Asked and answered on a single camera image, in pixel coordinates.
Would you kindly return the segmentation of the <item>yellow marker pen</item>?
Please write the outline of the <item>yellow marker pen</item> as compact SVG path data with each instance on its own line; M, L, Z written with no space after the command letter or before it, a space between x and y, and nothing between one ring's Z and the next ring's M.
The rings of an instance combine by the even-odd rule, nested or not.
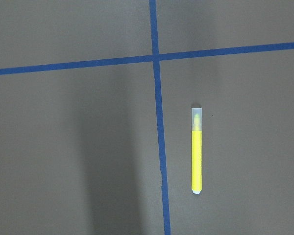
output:
M202 191L202 109L192 108L191 122L191 189L194 194Z

